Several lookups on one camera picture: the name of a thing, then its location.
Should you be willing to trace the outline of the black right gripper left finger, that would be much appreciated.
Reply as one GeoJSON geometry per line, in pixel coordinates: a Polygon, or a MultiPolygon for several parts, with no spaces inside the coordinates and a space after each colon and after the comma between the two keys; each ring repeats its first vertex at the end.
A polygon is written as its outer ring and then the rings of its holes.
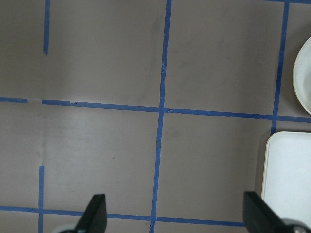
{"type": "Polygon", "coordinates": [[[76,227],[76,233],[104,233],[107,228],[105,194],[92,197],[76,227]]]}

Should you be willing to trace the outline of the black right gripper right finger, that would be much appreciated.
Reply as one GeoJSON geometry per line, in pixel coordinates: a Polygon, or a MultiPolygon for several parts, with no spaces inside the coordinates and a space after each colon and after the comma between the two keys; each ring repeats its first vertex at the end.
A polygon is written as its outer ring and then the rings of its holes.
{"type": "Polygon", "coordinates": [[[243,223],[249,233],[309,233],[305,224],[282,220],[255,192],[243,193],[243,223]]]}

